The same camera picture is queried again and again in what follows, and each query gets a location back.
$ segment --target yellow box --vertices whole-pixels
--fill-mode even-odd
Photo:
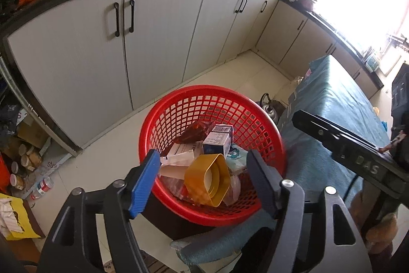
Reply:
[[[195,203],[218,207],[230,186],[223,154],[198,156],[186,170],[185,186]]]

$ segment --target red plastic basket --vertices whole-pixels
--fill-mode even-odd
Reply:
[[[163,151],[197,119],[234,126],[234,142],[244,149],[257,149],[264,161],[282,175],[285,153],[277,127],[249,98],[235,91],[210,85],[190,86],[163,97],[146,116],[139,138],[140,160],[152,148]],[[219,207],[196,206],[174,197],[156,178],[152,192],[171,211],[184,219],[208,226],[232,225],[244,221],[261,205],[247,173],[240,175],[238,201]]]

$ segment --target cabinet handle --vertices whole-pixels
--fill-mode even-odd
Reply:
[[[304,20],[303,20],[303,21],[301,21],[301,23],[300,23],[300,25],[298,26],[297,30],[300,30],[301,25],[303,24],[303,22],[304,22]]]
[[[260,11],[260,13],[263,13],[266,7],[267,7],[267,1],[264,1],[264,7],[263,7],[263,9]]]
[[[130,15],[131,15],[129,32],[133,33],[133,16],[134,16],[134,11],[135,11],[135,1],[130,0],[129,3],[130,3]]]
[[[239,11],[240,13],[243,13],[244,9],[246,8],[247,1],[248,1],[248,0],[246,0],[246,2],[244,3],[243,9]]]
[[[328,53],[328,51],[330,51],[331,47],[332,47],[332,43],[330,44],[330,46],[328,47],[328,49],[327,49],[327,51],[325,53]]]
[[[114,3],[114,8],[117,13],[117,31],[115,32],[115,36],[119,37],[119,4],[117,2]]]
[[[244,1],[244,0],[241,0],[241,3],[240,3],[240,6],[238,7],[238,10],[234,11],[234,13],[238,13],[238,12],[239,12],[241,6],[243,5],[243,1]]]

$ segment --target tiled floor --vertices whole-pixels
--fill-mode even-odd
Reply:
[[[257,101],[268,92],[273,96],[288,83],[288,79],[255,53],[246,52],[194,79],[186,85],[219,85],[236,90]],[[75,187],[93,191],[107,187],[112,181],[124,178],[128,171],[139,164],[138,139],[145,116],[153,105],[138,112],[103,137],[91,144],[77,158],[62,165],[51,178],[54,188],[35,202],[33,213],[45,234],[50,230],[56,215]],[[131,222],[140,248],[173,270],[188,270],[175,251],[169,247],[171,239],[155,228],[142,215]],[[103,216],[97,217],[100,249],[104,262],[110,260]],[[44,241],[36,241],[42,247]],[[205,266],[212,273],[229,263],[228,258]]]

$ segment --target metal pot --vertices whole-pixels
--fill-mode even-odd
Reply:
[[[298,0],[298,2],[304,7],[307,11],[312,12],[314,10],[314,5],[316,0]]]

